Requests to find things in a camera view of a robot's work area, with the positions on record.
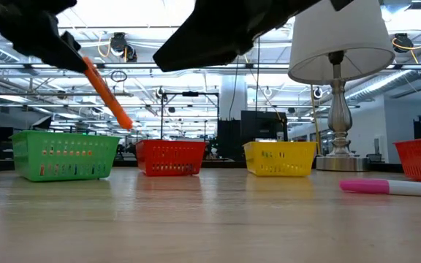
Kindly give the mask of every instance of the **wall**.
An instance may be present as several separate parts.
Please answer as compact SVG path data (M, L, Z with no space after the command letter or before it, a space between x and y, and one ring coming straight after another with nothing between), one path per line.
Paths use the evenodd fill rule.
M0 126L12 127L16 129L28 129L30 125L39 119L47 116L37 112L23 112L22 109L9 108L10 113L1 113L0 111Z
M352 110L353 127L348 138L352 141L351 150L355 150L361 157L374 153L374 140L379 138L379 151L386 162L388 159L386 118L384 114L384 97L378 96L373 102L360 103L360 109ZM319 130L329 129L327 119L318 120ZM313 124L303 125L291 130L291 138L312 134L316 131Z
M421 92L400 99L386 99L384 106L390 163L400 164L393 143L414 139L414 119L418 121L421 116Z

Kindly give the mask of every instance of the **ceiling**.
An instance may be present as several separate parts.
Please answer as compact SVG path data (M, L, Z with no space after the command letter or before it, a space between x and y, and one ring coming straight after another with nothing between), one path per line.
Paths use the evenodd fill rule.
M75 39L83 46L81 53L88 56L96 63L122 63L121 58L110 53L104 57L99 53L107 52L107 43L109 38L115 32L126 33L126 38L132 45L138 55L139 63L150 63L153 65L152 55L157 49L174 33L174 31L189 16L194 8L194 0L78 0L77 6L66 10L58 16L60 32L69 31ZM407 33L409 38L413 40L416 46L421 45L421 9L408 9L391 15L384 12L384 19L391 39L396 33ZM285 26L278 30L272 30L261 36L260 46L260 63L264 64L287 64L289 63L292 29L296 23L295 19L290 19ZM0 50L9 53L18 58L21 63L39 63L37 58L27 58L18 54L11 48L11 43L0 37ZM239 58L240 64L256 63L258 57L258 48L249 51L245 56ZM396 63L411 64L412 57L410 53L397 54ZM272 104L301 104L310 103L310 92L306 85L296 83L287 76L287 67L283 65L277 70L267 70L262 72L259 77L259 84L264 89L271 90L268 99ZM199 91L199 92L219 92L222 88L222 76L232 75L235 73L234 68L229 69L199 69L183 72L173 72L164 74L159 69L125 69L128 78L123 83L115 83L109 76L112 70L104 70L108 85L115 86L116 92L125 92L131 96L121 96L120 101L124 104L156 104L156 91L162 87L166 92L182 92L182 91ZM33 76L21 73L18 70L0 69L0 77L5 77L6 81L14 83L16 87L24 87L26 90L19 88L7 88L6 91L11 92L27 92L30 88L35 92L50 93L66 91L68 93L89 93L94 92L93 88L88 84L87 79L81 78L72 72L59 71L55 69L38 69L38 75ZM253 103L256 97L255 87L256 80L254 74L256 72L240 71L240 75L245 78L249 88L248 102ZM263 98L262 103L267 104L266 98L262 92L259 97ZM31 97L34 103L42 104L79 104L79 103L100 103L99 98L90 96L70 96L68 100L60 100L56 97ZM19 103L14 100L7 103ZM217 110L213 106L217 103L213 98L205 96L188 98L177 97L170 102L172 104L206 104L207 108L177 108L176 113L169 113L174 116L188 116L188 120L194 123L193 118L202 116L200 121L213 118L208 125L208 133L215 132L215 120ZM57 113L60 109L44 107L43 109ZM80 116L85 120L95 121L102 115L110 120L108 111L92 113L92 109L64 110L65 116ZM128 113L134 120L143 121L141 132L149 132L146 126L156 128L157 108L128 108ZM306 110L299 110L297 115L303 115ZM181 124L179 118L170 118L167 124L169 134L181 133L182 131L194 132L192 134L202 134L202 128L192 129L192 125Z

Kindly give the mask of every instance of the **computer monitor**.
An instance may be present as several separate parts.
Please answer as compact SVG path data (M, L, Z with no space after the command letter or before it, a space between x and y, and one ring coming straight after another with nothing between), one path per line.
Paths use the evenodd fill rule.
M241 111L241 138L246 142L259 139L278 139L278 134L283 135L287 142L287 115L274 112Z

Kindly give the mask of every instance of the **table surface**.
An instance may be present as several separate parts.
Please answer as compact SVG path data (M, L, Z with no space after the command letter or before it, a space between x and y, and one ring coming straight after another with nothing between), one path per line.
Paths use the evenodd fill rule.
M31 183L0 172L0 262L421 262L421 197L345 194L244 169Z

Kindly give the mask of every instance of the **metal frame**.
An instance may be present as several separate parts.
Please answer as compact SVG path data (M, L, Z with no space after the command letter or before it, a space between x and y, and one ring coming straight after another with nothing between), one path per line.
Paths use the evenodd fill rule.
M190 97L187 94L193 94L193 95L197 95L197 96L205 96L211 102L212 102L212 100L208 97L208 95L214 95L214 96L216 96L217 97L217 105L214 104L213 102L212 102L212 104L213 104L214 107L217 108L217 120L219 119L219 116L220 116L220 106L219 106L220 105L220 96L219 96L220 94L219 93L192 92L192 91L191 92L181 92L181 93L179 93L179 92L164 92L164 93L162 93L162 95L160 97L160 111L161 111L161 114L160 114L160 139L161 140L164 139L164 108L166 108L166 107L179 107L179 105L178 106L176 106L176 105L170 105L170 106L168 106L168 104L176 96ZM167 95L171 95L172 97L170 99L168 99L168 101L167 101L166 104L164 104L164 97L167 96ZM206 133L206 128L207 128L206 127L207 126L207 122L208 122L207 120L204 121L204 141L205 141L205 133Z

